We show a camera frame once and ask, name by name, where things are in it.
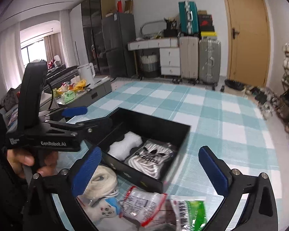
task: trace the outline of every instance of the window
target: window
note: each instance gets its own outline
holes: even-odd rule
[[[25,68],[36,59],[47,61],[44,40],[37,41],[22,48],[22,61]]]

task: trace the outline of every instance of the open black box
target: open black box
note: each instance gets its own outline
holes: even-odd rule
[[[114,169],[121,177],[127,179],[148,192],[164,193],[172,181],[187,149],[190,126],[162,118],[145,115],[135,111],[117,108],[107,117],[113,121],[112,131],[98,144],[102,150],[102,162]],[[150,177],[107,154],[109,146],[124,139],[124,134],[132,131],[141,136],[143,143],[154,139],[176,146],[176,155],[164,164],[160,179]],[[130,151],[132,155],[138,147]]]

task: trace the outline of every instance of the gray suitcase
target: gray suitcase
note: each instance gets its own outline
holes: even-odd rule
[[[220,41],[203,39],[199,42],[199,82],[212,85],[213,90],[219,81],[221,67]]]
[[[198,79],[199,38],[180,37],[179,44],[180,44],[181,77],[188,79]]]

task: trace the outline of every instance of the desk leg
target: desk leg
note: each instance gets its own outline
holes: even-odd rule
[[[134,50],[134,62],[135,62],[135,68],[136,68],[136,75],[138,75],[137,57],[136,57],[136,51],[135,50]]]

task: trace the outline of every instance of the brown curtain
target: brown curtain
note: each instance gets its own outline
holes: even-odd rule
[[[60,51],[58,33],[53,34],[53,35],[49,35],[49,36],[45,36],[44,37],[44,44],[45,44],[45,50],[46,50],[47,63],[50,63],[55,55],[60,56],[61,63],[62,63],[62,54]]]

